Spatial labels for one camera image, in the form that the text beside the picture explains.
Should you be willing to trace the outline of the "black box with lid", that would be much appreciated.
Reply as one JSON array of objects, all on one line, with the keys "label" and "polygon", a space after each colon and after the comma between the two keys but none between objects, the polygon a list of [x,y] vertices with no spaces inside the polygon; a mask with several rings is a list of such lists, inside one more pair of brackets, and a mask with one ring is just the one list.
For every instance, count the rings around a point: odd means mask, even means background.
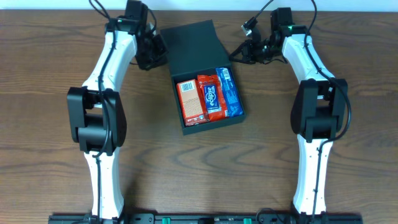
[{"label": "black box with lid", "polygon": [[213,21],[162,29],[160,34],[169,51],[167,61],[182,133],[194,134],[243,122],[246,118],[245,111],[239,116],[193,126],[186,126],[183,120],[178,83],[194,79],[197,75],[214,75],[217,68],[227,68],[234,84],[239,85],[228,52],[217,37]]}]

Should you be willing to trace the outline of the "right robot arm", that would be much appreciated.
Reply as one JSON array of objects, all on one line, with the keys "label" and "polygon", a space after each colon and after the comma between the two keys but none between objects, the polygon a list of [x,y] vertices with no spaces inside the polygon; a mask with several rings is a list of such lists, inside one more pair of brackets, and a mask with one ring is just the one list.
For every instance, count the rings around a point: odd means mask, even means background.
[{"label": "right robot arm", "polygon": [[298,80],[290,113],[290,125],[299,146],[298,182],[293,206],[306,218],[315,220],[326,212],[324,199],[328,155],[335,141],[348,130],[351,105],[348,84],[335,78],[318,56],[311,28],[293,22],[289,7],[270,14],[271,36],[262,39],[257,18],[246,21],[242,30],[248,37],[229,59],[245,64],[273,61],[288,63]]}]

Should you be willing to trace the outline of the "blue Oreo cookie pack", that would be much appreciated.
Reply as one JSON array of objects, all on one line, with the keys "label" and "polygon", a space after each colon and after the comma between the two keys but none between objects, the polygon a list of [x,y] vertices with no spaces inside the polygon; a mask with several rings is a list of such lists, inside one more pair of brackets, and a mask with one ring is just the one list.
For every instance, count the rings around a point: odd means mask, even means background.
[{"label": "blue Oreo cookie pack", "polygon": [[215,70],[220,80],[220,85],[227,105],[229,117],[242,115],[243,109],[231,72],[228,68],[215,68]]}]

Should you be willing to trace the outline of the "blue Eclipse mint pack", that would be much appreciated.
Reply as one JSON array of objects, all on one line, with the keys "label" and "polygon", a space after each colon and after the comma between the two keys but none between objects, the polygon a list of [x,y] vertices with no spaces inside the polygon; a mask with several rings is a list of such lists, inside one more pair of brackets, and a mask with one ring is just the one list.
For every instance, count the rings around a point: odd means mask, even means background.
[{"label": "blue Eclipse mint pack", "polygon": [[221,103],[216,84],[210,83],[203,85],[203,98],[208,114],[221,111]]}]

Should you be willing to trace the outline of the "red Hacks candy bag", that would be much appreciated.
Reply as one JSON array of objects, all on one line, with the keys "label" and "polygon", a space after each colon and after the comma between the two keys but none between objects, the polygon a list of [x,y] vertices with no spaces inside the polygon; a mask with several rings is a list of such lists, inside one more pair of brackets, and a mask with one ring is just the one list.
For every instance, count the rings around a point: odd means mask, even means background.
[{"label": "red Hacks candy bag", "polygon": [[228,117],[228,109],[227,109],[227,105],[226,105],[226,102],[225,102],[225,99],[223,96],[223,92],[221,89],[221,85],[220,85],[218,76],[217,75],[198,75],[197,80],[199,82],[199,85],[200,85],[200,88],[202,91],[202,95],[203,95],[203,85],[204,84],[212,83],[212,84],[216,84],[218,87],[218,96],[220,98],[221,111],[208,114],[210,121],[211,122],[219,121],[219,120],[227,118]]}]

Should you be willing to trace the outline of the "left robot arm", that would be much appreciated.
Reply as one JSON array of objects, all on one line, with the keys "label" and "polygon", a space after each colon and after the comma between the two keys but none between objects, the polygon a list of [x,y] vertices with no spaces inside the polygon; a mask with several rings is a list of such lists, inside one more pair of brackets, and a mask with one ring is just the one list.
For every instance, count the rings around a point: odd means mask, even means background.
[{"label": "left robot arm", "polygon": [[156,44],[160,35],[148,23],[139,30],[127,19],[113,19],[106,27],[104,46],[91,75],[67,93],[71,135],[90,170],[93,207],[82,223],[122,223],[124,198],[119,181],[119,155],[126,138],[127,121],[120,89],[139,41]]}]

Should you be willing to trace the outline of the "orange-red snack box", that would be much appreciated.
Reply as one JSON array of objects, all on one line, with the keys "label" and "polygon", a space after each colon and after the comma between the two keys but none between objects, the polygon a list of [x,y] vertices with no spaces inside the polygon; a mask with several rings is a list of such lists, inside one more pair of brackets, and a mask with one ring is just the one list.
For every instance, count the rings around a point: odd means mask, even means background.
[{"label": "orange-red snack box", "polygon": [[185,126],[209,122],[204,99],[196,79],[178,83],[177,93]]}]

